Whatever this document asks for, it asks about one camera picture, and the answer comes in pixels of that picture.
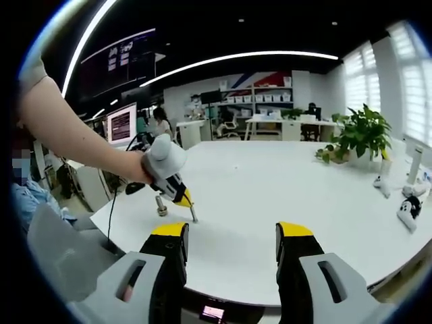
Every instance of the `white round table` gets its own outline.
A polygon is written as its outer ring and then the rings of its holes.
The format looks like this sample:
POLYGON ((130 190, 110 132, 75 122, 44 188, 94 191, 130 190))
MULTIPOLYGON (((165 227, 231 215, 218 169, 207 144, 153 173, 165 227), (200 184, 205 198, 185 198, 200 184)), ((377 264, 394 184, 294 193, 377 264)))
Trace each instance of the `white round table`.
MULTIPOLYGON (((393 273, 432 238, 427 201, 410 234, 396 216, 400 190, 385 199, 372 186, 376 173, 325 165, 314 157, 323 143, 202 142, 188 150, 181 170, 199 222, 189 209, 166 203, 157 215, 149 187, 115 202, 111 239, 125 252, 139 251, 158 225, 190 224, 186 287, 223 300, 280 306, 276 284, 275 224, 310 229, 325 252, 334 252, 372 285, 393 273)), ((391 186, 409 170, 394 161, 391 186)), ((107 233, 111 202, 92 217, 107 233)))

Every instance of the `black ceiling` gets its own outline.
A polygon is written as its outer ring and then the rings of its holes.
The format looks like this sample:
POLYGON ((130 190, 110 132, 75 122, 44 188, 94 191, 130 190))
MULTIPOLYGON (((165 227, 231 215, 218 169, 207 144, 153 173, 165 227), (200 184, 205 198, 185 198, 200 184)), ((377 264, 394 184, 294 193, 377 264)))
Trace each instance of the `black ceiling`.
MULTIPOLYGON (((335 55, 340 58, 367 40, 380 38, 390 24, 410 17, 409 8, 388 8, 360 3, 302 5, 294 1, 260 5, 230 1, 217 5, 170 4, 158 1, 119 0, 98 25, 80 59, 121 38, 156 28, 155 47, 166 58, 157 74, 222 55, 249 51, 294 50, 335 55)), ((44 55, 47 70, 62 86, 79 36, 98 4, 87 5, 56 44, 44 55)), ((257 71, 309 70, 325 74, 340 61, 310 57, 253 57, 212 63, 156 82, 155 91, 213 76, 257 71)), ((71 95, 77 79, 72 78, 71 95)))

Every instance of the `light blue shirt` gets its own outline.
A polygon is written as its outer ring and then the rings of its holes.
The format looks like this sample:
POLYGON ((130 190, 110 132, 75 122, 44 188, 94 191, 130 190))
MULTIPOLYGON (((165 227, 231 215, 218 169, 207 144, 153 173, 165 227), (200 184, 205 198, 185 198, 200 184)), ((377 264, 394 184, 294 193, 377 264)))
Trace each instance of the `light blue shirt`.
POLYGON ((42 189, 37 182, 31 179, 27 179, 23 186, 13 183, 12 196, 15 202, 16 213, 26 232, 39 204, 48 204, 59 217, 68 223, 76 220, 74 216, 70 215, 67 208, 60 208, 59 203, 48 190, 42 189))

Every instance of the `potted plant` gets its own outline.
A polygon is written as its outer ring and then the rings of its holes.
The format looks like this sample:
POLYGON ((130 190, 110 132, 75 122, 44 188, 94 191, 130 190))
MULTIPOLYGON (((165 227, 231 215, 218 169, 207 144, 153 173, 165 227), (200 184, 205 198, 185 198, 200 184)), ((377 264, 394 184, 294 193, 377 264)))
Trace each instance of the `potted plant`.
POLYGON ((281 112, 281 116, 283 119, 292 119, 296 120, 297 117, 303 113, 303 110, 300 108, 292 108, 292 109, 284 109, 281 112))
POLYGON ((384 153, 389 143, 388 132, 392 127, 378 112, 363 104, 363 110, 348 108, 351 116, 336 113, 331 116, 334 122, 341 124, 339 136, 331 135, 331 142, 325 149, 319 149, 315 156, 329 163, 349 160, 356 166, 368 165, 372 158, 384 153))

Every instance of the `window blinds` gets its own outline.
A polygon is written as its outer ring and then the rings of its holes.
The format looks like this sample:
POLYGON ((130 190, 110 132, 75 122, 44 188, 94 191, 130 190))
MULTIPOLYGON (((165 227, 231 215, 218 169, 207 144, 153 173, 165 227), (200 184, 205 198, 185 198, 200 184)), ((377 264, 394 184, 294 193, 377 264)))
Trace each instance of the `window blinds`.
POLYGON ((363 104, 375 111, 381 110, 379 78, 372 45, 366 43, 344 60, 346 106, 354 110, 363 104))
POLYGON ((402 79, 404 133, 432 147, 431 58, 409 25, 396 24, 389 33, 402 79))

